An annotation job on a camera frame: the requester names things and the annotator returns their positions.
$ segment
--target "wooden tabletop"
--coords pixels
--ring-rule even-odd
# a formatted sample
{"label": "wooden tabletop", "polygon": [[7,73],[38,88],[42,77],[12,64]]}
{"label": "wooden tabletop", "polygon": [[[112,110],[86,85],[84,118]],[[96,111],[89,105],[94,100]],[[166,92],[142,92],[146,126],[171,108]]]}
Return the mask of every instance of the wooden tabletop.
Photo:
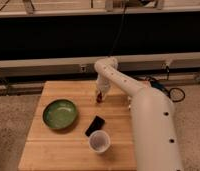
{"label": "wooden tabletop", "polygon": [[[46,82],[19,164],[19,171],[136,170],[127,96],[112,85],[101,104],[95,102],[95,81]],[[67,130],[55,132],[42,121],[53,100],[69,99],[79,117]],[[88,146],[85,131],[98,115],[111,137],[109,150],[98,155]]]}

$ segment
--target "white cup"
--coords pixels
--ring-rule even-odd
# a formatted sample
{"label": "white cup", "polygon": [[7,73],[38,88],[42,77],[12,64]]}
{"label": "white cup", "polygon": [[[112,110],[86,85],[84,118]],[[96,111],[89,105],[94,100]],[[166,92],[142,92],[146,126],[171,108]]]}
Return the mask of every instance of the white cup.
{"label": "white cup", "polygon": [[109,135],[102,130],[92,132],[88,142],[90,148],[98,154],[104,153],[111,145]]}

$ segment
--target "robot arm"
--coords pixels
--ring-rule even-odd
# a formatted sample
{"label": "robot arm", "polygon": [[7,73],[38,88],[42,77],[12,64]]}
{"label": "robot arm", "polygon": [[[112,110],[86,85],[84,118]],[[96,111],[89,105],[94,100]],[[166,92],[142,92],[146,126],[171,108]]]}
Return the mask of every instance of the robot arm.
{"label": "robot arm", "polygon": [[95,63],[97,96],[105,98],[110,81],[131,98],[131,117],[138,171],[184,171],[173,123],[174,104],[161,91],[117,70],[115,58]]}

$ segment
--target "black wall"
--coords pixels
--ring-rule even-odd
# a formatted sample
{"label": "black wall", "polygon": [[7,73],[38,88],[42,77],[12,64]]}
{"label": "black wall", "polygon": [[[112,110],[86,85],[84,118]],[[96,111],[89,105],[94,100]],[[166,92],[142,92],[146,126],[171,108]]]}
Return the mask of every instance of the black wall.
{"label": "black wall", "polygon": [[[0,60],[106,56],[121,15],[0,19]],[[200,51],[200,12],[128,14],[115,55]]]}

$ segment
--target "phone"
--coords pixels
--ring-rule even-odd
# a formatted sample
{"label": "phone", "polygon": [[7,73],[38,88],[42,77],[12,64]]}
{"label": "phone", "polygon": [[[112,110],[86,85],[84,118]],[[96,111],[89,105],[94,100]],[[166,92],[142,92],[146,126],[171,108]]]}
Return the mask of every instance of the phone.
{"label": "phone", "polygon": [[94,120],[92,121],[89,128],[85,131],[86,136],[90,136],[92,132],[96,130],[100,130],[102,126],[104,125],[105,120],[100,118],[99,116],[95,116]]}

